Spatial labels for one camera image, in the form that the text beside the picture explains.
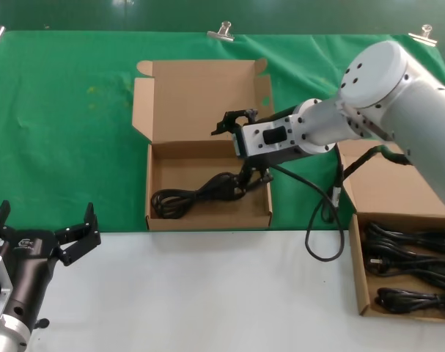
black power cord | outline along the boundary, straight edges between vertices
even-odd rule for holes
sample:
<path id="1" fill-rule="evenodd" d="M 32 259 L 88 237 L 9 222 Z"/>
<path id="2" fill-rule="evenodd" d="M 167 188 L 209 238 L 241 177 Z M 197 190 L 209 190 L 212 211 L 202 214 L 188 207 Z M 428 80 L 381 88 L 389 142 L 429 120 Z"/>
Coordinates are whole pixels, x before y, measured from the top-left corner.
<path id="1" fill-rule="evenodd" d="M 368 240 L 387 238 L 399 245 L 419 246 L 430 251 L 445 254 L 445 231 L 398 232 L 387 230 L 373 222 L 365 229 Z"/>
<path id="2" fill-rule="evenodd" d="M 377 290 L 375 303 L 393 314 L 405 314 L 416 310 L 437 308 L 445 318 L 445 293 L 441 295 L 382 287 Z"/>
<path id="3" fill-rule="evenodd" d="M 332 198 L 332 195 L 334 192 L 336 192 L 334 198 L 337 198 L 339 200 L 339 193 L 342 189 L 342 184 L 344 180 L 346 180 L 348 177 L 350 177 L 359 167 L 364 165 L 368 160 L 370 160 L 374 155 L 381 153 L 382 156 L 392 163 L 400 164 L 400 165 L 411 165 L 411 162 L 400 153 L 393 153 L 386 145 L 376 145 L 375 147 L 372 147 L 368 149 L 363 155 L 361 155 L 356 161 L 354 161 L 350 166 L 348 166 L 343 171 L 343 165 L 341 162 L 341 155 L 339 153 L 338 144 L 334 148 L 336 160 L 337 160 L 337 167 L 336 167 L 336 176 L 334 179 L 334 184 L 330 189 L 328 190 L 328 195 L 330 196 L 330 199 Z M 338 204 L 337 200 L 335 199 L 335 208 L 337 209 Z M 329 208 L 326 207 L 326 203 L 323 203 L 322 205 L 322 220 L 326 223 L 332 223 L 333 217 L 331 213 L 329 212 Z"/>
<path id="4" fill-rule="evenodd" d="M 388 238 L 367 238 L 362 243 L 364 267 L 382 277 L 413 275 L 445 290 L 445 258 L 417 254 Z"/>
<path id="5" fill-rule="evenodd" d="M 279 172 L 282 172 L 283 174 L 286 174 L 287 176 L 292 177 L 293 179 L 295 179 L 297 181 L 302 182 L 304 185 L 307 185 L 308 187 L 313 188 L 320 196 L 322 196 L 322 199 L 328 204 L 328 206 L 331 209 L 331 213 L 333 214 L 334 221 L 338 225 L 339 242 L 340 242 L 338 252 L 333 257 L 322 258 L 322 257 L 319 257 L 318 255 L 316 255 L 312 251 L 312 249 L 310 248 L 310 245 L 309 245 L 310 232 L 312 231 L 313 221 L 315 220 L 315 216 L 317 215 L 317 212 L 319 211 L 320 206 L 322 205 L 321 200 L 318 203 L 317 207 L 314 209 L 312 217 L 310 218 L 310 221 L 309 221 L 309 225 L 307 226 L 307 234 L 305 236 L 305 247 L 306 247 L 308 253 L 310 253 L 310 255 L 313 256 L 313 258 L 315 258 L 316 260 L 319 260 L 320 262 L 331 262 L 335 259 L 338 259 L 345 248 L 345 233 L 342 230 L 341 222 L 339 221 L 339 217 L 338 217 L 338 212 L 337 212 L 336 208 L 334 207 L 333 203 L 331 202 L 330 198 L 328 197 L 328 195 L 314 183 L 308 181 L 307 179 L 305 179 L 299 175 L 296 175 L 295 173 L 293 173 L 289 170 L 286 170 L 283 167 L 280 167 L 279 165 L 271 165 L 271 167 L 275 170 L 278 170 Z"/>
<path id="6" fill-rule="evenodd" d="M 150 203 L 161 219 L 179 219 L 196 202 L 207 200 L 233 201 L 242 198 L 246 192 L 238 188 L 238 175 L 222 172 L 211 178 L 200 189 L 162 189 L 152 195 Z"/>

white table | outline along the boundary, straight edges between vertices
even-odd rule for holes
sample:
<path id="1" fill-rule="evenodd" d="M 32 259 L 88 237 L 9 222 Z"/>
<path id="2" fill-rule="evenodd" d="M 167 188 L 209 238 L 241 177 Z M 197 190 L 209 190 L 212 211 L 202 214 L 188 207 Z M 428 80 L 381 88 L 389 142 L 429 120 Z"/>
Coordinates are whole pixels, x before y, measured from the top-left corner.
<path id="1" fill-rule="evenodd" d="M 60 263 L 30 352 L 445 351 L 445 323 L 358 316 L 350 248 L 304 231 L 104 234 Z M 332 255 L 337 232 L 312 234 Z"/>

box lid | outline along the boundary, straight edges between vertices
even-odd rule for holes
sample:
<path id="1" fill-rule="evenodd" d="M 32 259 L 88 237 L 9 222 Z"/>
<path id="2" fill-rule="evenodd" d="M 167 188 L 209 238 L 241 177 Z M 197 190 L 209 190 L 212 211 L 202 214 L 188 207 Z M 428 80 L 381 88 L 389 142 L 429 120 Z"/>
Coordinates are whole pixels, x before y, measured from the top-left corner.
<path id="1" fill-rule="evenodd" d="M 343 164 L 351 165 L 369 148 L 380 143 L 370 140 L 339 143 Z M 402 153 L 395 144 L 387 146 Z M 357 213 L 389 213 L 445 218 L 445 205 L 414 166 L 403 166 L 377 154 L 344 182 Z"/>
<path id="2" fill-rule="evenodd" d="M 141 61 L 134 84 L 133 126 L 151 142 L 232 139 L 211 136 L 226 111 L 274 113 L 266 59 Z"/>

open cardboard box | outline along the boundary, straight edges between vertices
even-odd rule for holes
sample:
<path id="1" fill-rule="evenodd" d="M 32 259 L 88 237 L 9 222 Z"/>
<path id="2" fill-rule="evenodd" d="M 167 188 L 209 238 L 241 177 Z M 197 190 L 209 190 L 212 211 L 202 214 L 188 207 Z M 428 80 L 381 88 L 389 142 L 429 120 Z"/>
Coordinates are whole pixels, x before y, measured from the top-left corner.
<path id="1" fill-rule="evenodd" d="M 341 142 L 339 150 L 343 164 L 348 167 L 375 145 L 378 143 L 365 140 Z M 401 153 L 395 144 L 390 144 L 389 147 Z M 444 317 L 437 309 L 393 315 L 376 304 L 375 297 L 380 287 L 423 293 L 443 291 L 411 275 L 379 277 L 366 272 L 361 240 L 364 239 L 364 227 L 370 221 L 398 231 L 445 230 L 445 205 L 414 166 L 393 164 L 382 155 L 376 155 L 361 166 L 345 181 L 344 187 L 356 208 L 356 214 L 351 219 L 349 236 L 359 314 L 443 320 Z M 416 250 L 429 253 L 423 249 Z"/>
<path id="2" fill-rule="evenodd" d="M 143 61 L 134 84 L 133 126 L 151 142 L 147 159 L 149 230 L 259 229 L 272 216 L 269 185 L 234 202 L 201 202 L 181 219 L 159 219 L 150 200 L 163 188 L 197 190 L 220 172 L 239 173 L 230 133 L 211 136 L 226 111 L 274 113 L 265 59 Z"/>

green backdrop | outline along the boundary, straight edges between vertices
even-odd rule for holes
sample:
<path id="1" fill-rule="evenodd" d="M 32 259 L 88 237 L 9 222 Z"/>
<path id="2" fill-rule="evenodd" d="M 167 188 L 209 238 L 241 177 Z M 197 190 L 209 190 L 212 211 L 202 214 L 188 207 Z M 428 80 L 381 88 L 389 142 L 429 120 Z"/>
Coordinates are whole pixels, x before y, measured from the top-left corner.
<path id="1" fill-rule="evenodd" d="M 439 52 L 400 41 L 445 83 Z M 136 63 L 143 59 L 268 59 L 277 111 L 333 95 L 342 72 L 386 35 L 8 32 L 0 41 L 0 203 L 9 224 L 55 229 L 94 202 L 102 231 L 145 230 L 147 140 L 131 127 Z M 327 188 L 332 153 L 285 166 Z M 273 229 L 305 228 L 315 192 L 274 172 Z M 352 213 L 342 198 L 341 216 Z M 318 219 L 316 228 L 331 228 Z"/>

